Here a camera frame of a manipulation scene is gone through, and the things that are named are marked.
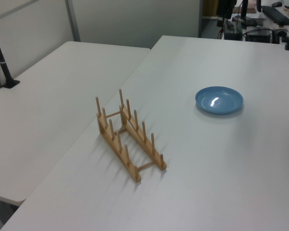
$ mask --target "white wall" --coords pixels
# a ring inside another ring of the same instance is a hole
[[[39,0],[0,19],[0,47],[13,78],[66,41],[73,36],[64,0]]]
[[[198,37],[200,2],[72,0],[72,7],[82,42],[152,48],[162,35]]]

